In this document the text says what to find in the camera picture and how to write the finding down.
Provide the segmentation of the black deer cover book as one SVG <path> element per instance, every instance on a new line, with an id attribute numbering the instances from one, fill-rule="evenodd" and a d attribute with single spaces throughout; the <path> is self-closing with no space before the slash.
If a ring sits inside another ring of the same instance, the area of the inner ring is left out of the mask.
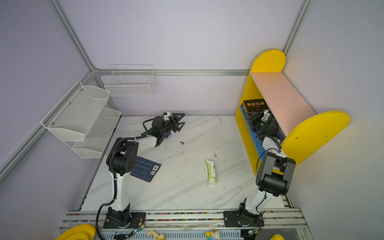
<path id="1" fill-rule="evenodd" d="M 260 113 L 269 110 L 269 107 L 264 99 L 244 100 L 242 102 L 244 112 Z"/>

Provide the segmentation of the yellow cartoon cover book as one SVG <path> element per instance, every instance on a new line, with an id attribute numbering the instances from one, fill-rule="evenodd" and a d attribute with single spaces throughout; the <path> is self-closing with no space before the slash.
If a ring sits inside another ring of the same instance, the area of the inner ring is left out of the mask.
<path id="1" fill-rule="evenodd" d="M 247 115 L 247 108 L 246 108 L 246 106 L 245 106 L 244 103 L 241 103 L 241 104 L 240 104 L 240 109 L 241 109 L 241 112 L 242 112 L 242 114 L 243 114 L 244 119 L 245 119 L 246 121 L 248 121 L 249 118 L 248 118 L 248 115 Z"/>

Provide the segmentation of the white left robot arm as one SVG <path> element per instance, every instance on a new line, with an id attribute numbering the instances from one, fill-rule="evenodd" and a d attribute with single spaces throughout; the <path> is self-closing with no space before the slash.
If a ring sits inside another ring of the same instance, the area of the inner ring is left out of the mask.
<path id="1" fill-rule="evenodd" d="M 185 113 L 163 113 L 152 119 L 143 121 L 144 133 L 138 137 L 119 137 L 115 140 L 106 159 L 106 165 L 113 179 L 113 197 L 108 203 L 107 221 L 116 221 L 128 225 L 131 221 L 130 203 L 123 196 L 124 178 L 134 169 L 138 151 L 158 147 L 171 132 L 180 132 L 185 125 L 182 118 Z"/>

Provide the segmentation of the blue file near left arm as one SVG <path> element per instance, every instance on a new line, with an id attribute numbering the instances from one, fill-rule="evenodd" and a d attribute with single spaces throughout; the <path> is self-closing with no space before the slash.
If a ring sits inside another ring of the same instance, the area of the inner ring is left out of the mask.
<path id="1" fill-rule="evenodd" d="M 161 166 L 159 163 L 137 156 L 135 167 L 130 175 L 146 183 L 151 183 Z"/>

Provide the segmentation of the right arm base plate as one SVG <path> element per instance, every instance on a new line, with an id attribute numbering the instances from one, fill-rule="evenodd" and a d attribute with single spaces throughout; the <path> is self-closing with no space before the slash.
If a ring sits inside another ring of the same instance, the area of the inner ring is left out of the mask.
<path id="1" fill-rule="evenodd" d="M 237 211 L 224 211 L 225 227 L 264 227 L 264 219 L 262 215 L 255 215 L 244 211 L 241 214 Z"/>

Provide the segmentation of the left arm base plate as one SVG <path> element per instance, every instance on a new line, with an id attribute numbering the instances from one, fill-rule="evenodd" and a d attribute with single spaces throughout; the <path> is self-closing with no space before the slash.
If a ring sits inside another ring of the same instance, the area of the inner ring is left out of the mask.
<path id="1" fill-rule="evenodd" d="M 133 212 L 129 215 L 119 218 L 113 218 L 110 214 L 107 214 L 106 220 L 104 222 L 104 229 L 136 229 L 139 227 L 139 224 L 146 220 L 145 212 Z"/>

